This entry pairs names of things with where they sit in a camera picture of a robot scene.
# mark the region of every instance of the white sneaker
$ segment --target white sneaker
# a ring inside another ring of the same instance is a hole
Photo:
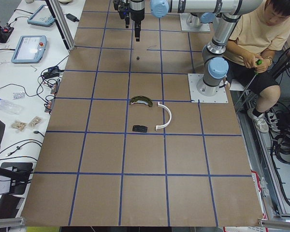
[[[264,114],[262,113],[259,117],[257,117],[252,114],[252,111],[253,111],[253,108],[248,109],[247,114],[252,119],[257,130],[260,131],[261,133],[269,132],[269,126],[267,125],[267,122],[265,121]]]

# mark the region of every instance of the wristwatch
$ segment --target wristwatch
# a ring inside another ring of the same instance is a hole
[[[266,58],[264,58],[264,59],[269,59],[269,60],[270,60],[270,65],[269,65],[269,66],[272,65],[272,63],[273,63],[273,59],[272,59],[271,57],[266,57]]]

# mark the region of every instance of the knee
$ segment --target knee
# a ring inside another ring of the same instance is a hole
[[[260,96],[268,99],[269,101],[276,102],[280,97],[280,87],[269,86],[260,93]]]

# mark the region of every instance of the blue joint cap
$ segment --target blue joint cap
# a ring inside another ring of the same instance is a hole
[[[222,57],[215,57],[209,61],[208,72],[215,79],[225,77],[229,69],[227,61]]]
[[[214,18],[215,18],[215,14],[214,13],[204,13],[200,17],[200,22],[201,23],[210,23],[210,22],[213,22]]]
[[[153,16],[162,18],[167,15],[169,11],[169,4],[167,0],[150,0],[150,9]]]

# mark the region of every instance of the yellow t-shirt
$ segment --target yellow t-shirt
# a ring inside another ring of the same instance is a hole
[[[279,51],[290,34],[290,17],[274,26],[268,26],[264,19],[265,2],[254,11],[244,14],[238,21],[230,40],[249,52],[259,54],[266,48]],[[243,58],[226,51],[223,56],[237,64],[244,65]]]

